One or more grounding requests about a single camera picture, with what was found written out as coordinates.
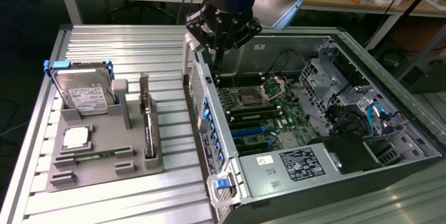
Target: blue clip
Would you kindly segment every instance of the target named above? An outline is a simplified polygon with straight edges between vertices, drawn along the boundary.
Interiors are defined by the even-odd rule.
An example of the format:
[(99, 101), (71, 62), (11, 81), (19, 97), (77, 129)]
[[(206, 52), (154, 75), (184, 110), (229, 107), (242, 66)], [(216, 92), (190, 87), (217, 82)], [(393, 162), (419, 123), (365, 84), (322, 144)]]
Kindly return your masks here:
[(232, 182), (230, 179), (218, 179), (214, 181), (214, 189), (222, 190), (232, 188)]
[(69, 69), (71, 66), (70, 61), (55, 61), (54, 63), (54, 69)]
[(110, 58), (107, 58), (107, 60), (106, 60), (106, 65), (107, 65), (107, 68), (109, 68), (110, 78), (114, 80), (115, 79), (114, 64), (113, 64)]
[(206, 119), (209, 117), (209, 114), (210, 114), (210, 110), (206, 109), (205, 112), (204, 112), (204, 119)]
[(50, 60), (46, 60), (43, 62), (43, 72), (50, 76), (51, 78), (51, 74), (50, 74)]

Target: circuit board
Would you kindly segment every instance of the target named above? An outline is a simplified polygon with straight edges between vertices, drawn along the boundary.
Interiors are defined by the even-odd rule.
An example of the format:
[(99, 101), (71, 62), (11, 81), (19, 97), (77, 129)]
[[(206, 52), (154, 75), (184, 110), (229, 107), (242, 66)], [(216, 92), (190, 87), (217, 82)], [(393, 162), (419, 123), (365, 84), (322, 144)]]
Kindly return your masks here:
[(237, 123), (232, 121), (233, 118), (228, 118), (241, 156), (305, 146), (318, 137), (294, 99), (293, 87), (280, 79), (268, 76), (265, 81), (269, 82), (261, 86), (218, 88), (222, 106), (228, 113), (242, 110), (264, 112), (266, 109), (280, 108), (280, 114), (273, 114), (270, 119), (266, 119), (265, 114), (258, 119), (246, 117), (249, 118), (246, 121)]

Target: metal table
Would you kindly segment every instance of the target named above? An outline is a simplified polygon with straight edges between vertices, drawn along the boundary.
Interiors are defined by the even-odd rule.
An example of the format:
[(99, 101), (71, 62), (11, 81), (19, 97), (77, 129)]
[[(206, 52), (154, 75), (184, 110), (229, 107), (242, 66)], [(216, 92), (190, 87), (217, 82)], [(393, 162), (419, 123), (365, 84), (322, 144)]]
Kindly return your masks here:
[[(31, 117), (0, 223), (213, 223), (181, 82), (184, 26), (75, 26), (58, 35), (51, 60), (102, 61), (130, 81), (152, 74), (166, 171), (162, 174), (45, 192), (62, 99), (46, 77)], [(270, 221), (305, 224), (444, 223), (446, 161), (389, 188)]]
[(45, 191), (62, 98), (46, 77), (25, 139), (0, 223), (213, 223), (182, 86), (182, 26), (75, 26), (61, 30), (51, 61), (101, 62), (130, 81), (152, 75), (165, 172), (55, 193)]

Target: hard drive label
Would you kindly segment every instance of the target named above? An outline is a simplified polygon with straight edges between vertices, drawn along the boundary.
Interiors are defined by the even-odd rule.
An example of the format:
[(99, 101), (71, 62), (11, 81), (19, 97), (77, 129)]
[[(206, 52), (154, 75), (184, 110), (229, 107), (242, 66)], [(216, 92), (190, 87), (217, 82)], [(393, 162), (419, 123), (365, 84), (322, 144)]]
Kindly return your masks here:
[(77, 88), (69, 91), (81, 112), (107, 109), (102, 87)]
[(281, 159), (293, 181), (326, 174), (310, 147), (281, 153)]

